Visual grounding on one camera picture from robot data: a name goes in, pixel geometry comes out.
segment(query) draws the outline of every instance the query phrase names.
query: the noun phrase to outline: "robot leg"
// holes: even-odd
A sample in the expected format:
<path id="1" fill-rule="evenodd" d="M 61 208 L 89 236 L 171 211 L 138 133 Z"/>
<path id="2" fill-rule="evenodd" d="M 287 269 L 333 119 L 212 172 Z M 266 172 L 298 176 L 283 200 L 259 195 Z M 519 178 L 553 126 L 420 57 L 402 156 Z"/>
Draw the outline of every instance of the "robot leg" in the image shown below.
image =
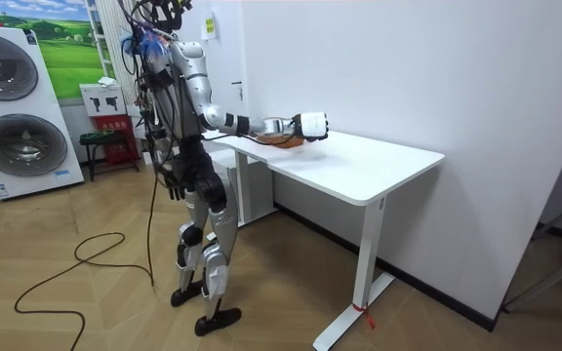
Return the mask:
<path id="1" fill-rule="evenodd" d="M 203 250 L 203 229 L 207 221 L 208 205 L 195 191 L 185 190 L 185 205 L 191 221 L 181 226 L 177 246 L 177 268 L 180 287 L 171 295 L 171 305 L 178 307 L 201 293 L 202 281 L 192 282 L 194 271 Z"/>
<path id="2" fill-rule="evenodd" d="M 203 296 L 206 307 L 205 316 L 199 318 L 194 326 L 197 336 L 228 327 L 242 317 L 238 308 L 221 311 L 221 300 L 229 275 L 229 261 L 238 229 L 237 203 L 233 189 L 226 177 L 221 180 L 222 187 L 218 191 L 223 192 L 222 201 L 210 202 L 210 220 L 217 239 L 203 250 Z"/>

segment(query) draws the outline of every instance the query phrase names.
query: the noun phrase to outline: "white table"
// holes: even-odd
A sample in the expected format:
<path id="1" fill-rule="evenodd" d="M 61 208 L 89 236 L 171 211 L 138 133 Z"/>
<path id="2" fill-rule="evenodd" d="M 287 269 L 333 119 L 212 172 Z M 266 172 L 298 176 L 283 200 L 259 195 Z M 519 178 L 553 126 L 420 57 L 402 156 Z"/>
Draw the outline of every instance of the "white table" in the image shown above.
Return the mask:
<path id="1" fill-rule="evenodd" d="M 222 134 L 218 132 L 205 134 L 205 138 L 219 136 Z M 372 282 L 387 193 L 435 167 L 444 155 L 337 132 L 330 132 L 325 140 L 291 149 L 263 146 L 235 136 L 214 142 L 236 151 L 240 199 L 248 197 L 246 166 L 250 156 L 265 162 L 275 172 L 366 208 L 352 304 L 313 342 L 316 350 L 329 350 L 363 313 L 353 305 L 366 308 L 393 281 L 393 277 L 383 273 Z M 239 202 L 241 217 L 247 221 L 249 204 Z"/>

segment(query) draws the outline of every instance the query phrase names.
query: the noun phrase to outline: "white washing machine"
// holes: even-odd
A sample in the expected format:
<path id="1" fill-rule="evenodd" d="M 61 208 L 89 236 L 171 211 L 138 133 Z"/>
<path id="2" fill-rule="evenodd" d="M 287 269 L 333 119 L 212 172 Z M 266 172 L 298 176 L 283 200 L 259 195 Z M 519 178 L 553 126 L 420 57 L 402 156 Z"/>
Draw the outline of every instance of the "white washing machine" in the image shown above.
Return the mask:
<path id="1" fill-rule="evenodd" d="M 0 27 L 0 200 L 82 181 L 33 32 Z"/>

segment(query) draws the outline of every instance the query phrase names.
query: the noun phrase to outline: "landscape poster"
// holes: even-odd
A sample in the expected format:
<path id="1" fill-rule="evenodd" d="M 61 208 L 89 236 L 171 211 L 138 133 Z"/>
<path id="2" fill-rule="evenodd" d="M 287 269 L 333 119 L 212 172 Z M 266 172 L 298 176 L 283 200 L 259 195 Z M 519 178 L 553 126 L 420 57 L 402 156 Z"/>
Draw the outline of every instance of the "landscape poster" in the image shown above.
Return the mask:
<path id="1" fill-rule="evenodd" d="M 0 25 L 36 32 L 58 98 L 103 76 L 85 0 L 0 0 Z"/>

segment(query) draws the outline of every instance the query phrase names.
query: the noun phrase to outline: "red box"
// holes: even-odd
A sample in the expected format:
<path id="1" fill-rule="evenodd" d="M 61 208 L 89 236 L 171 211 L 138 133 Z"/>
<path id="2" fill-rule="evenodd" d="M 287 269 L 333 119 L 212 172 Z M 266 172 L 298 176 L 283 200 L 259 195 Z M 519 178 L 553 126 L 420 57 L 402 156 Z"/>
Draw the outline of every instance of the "red box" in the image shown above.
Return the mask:
<path id="1" fill-rule="evenodd" d="M 138 149 L 136 148 L 136 140 L 134 139 L 134 129 L 132 128 L 132 119 L 128 115 L 115 116 L 98 116 L 93 117 L 97 130 L 112 130 L 117 133 L 125 134 L 128 137 L 127 143 L 131 151 L 131 157 L 138 159 Z M 110 165 L 129 162 L 130 155 L 123 144 L 104 145 L 105 162 Z"/>

